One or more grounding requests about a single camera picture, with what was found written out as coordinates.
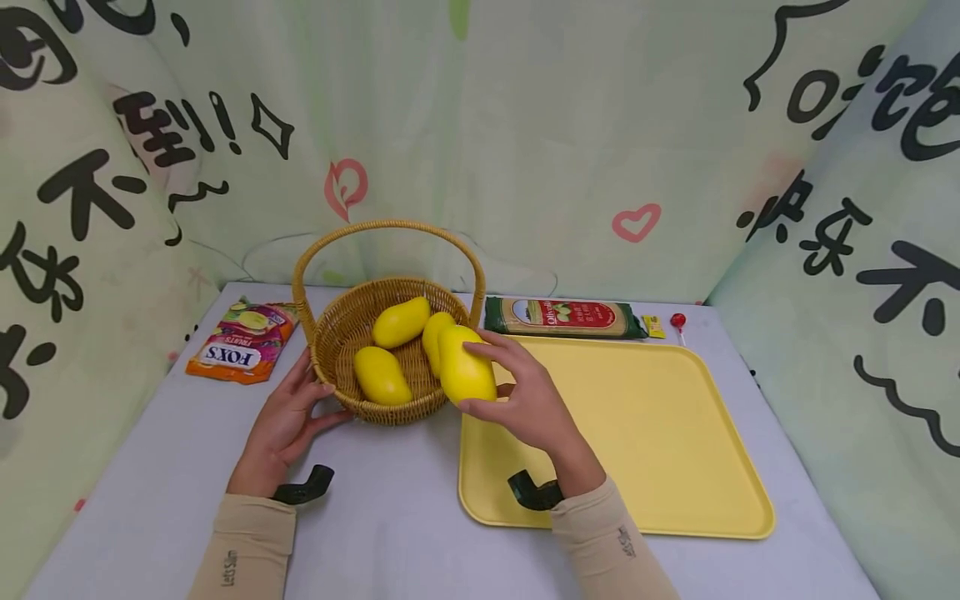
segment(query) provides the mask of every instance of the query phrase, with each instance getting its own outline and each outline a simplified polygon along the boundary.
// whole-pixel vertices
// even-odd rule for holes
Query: exclamation mark
[[[213,105],[213,111],[217,113],[217,120],[220,121],[220,128],[230,138],[230,149],[236,155],[242,155],[243,151],[240,145],[236,143],[237,134],[233,131],[233,125],[230,123],[230,115],[227,114],[227,106],[224,105],[224,99],[215,91],[210,92],[210,103]]]

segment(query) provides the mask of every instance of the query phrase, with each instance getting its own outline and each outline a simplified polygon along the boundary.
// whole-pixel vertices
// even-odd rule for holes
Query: heart doodle
[[[340,177],[346,171],[353,171],[357,174],[357,188],[349,196],[347,187],[340,184]],[[335,187],[339,187],[339,198]],[[340,218],[350,222],[349,209],[354,204],[360,203],[367,196],[367,169],[363,168],[359,160],[353,158],[344,158],[337,164],[330,163],[330,170],[326,172],[326,181],[324,182],[324,196],[326,203],[333,208],[333,212],[340,215]]]
[[[624,210],[622,212],[616,213],[616,216],[613,217],[613,233],[616,233],[620,239],[627,240],[632,244],[642,242],[643,238],[647,236],[648,233],[657,225],[657,222],[660,221],[660,205],[659,204],[644,204],[637,210]],[[649,215],[649,219],[640,228],[640,231],[634,233],[629,229],[623,226],[624,221],[630,221],[632,223],[637,223],[643,221],[643,218]]]

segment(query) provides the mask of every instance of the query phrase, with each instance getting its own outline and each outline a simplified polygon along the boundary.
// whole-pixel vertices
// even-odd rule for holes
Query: yellow tray
[[[773,505],[699,356],[677,346],[516,336],[550,371],[640,531],[761,540]],[[494,364],[497,383],[513,381]],[[546,454],[464,415],[460,502],[487,525],[550,528],[514,499],[523,469],[556,479]]]

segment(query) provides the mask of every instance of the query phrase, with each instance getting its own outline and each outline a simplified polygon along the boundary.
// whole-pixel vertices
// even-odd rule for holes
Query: yellow mango
[[[440,332],[456,324],[450,313],[439,312],[427,319],[423,327],[423,350],[430,361],[430,371],[435,377],[440,377]]]
[[[430,302],[423,296],[391,306],[373,322],[373,343],[386,349],[402,346],[423,332],[429,318]]]
[[[414,399],[400,368],[400,361],[383,348],[360,348],[353,355],[353,372],[357,375],[364,396],[377,404],[398,406]]]
[[[464,342],[484,344],[476,331],[451,325],[440,332],[440,384],[454,404],[469,397],[496,402],[496,383],[490,360],[467,352]]]

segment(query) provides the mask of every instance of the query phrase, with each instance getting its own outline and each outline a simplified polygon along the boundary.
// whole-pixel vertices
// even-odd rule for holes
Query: black clip
[[[326,493],[333,480],[333,469],[325,465],[314,465],[310,476],[304,483],[285,483],[276,488],[272,500],[284,504],[296,505],[316,500]]]
[[[538,487],[527,469],[508,479],[507,483],[519,505],[531,511],[549,511],[564,500],[556,479]]]

